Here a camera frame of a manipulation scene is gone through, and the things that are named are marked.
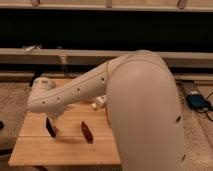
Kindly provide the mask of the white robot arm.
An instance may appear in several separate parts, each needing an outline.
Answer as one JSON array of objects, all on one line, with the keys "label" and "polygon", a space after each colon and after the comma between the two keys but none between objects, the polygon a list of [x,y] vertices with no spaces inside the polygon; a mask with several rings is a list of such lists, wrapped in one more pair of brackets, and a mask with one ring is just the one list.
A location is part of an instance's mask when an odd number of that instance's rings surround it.
[{"label": "white robot arm", "polygon": [[154,52],[122,55],[60,87],[37,78],[27,108],[57,118],[69,104],[101,95],[123,171],[187,171],[177,86]]}]

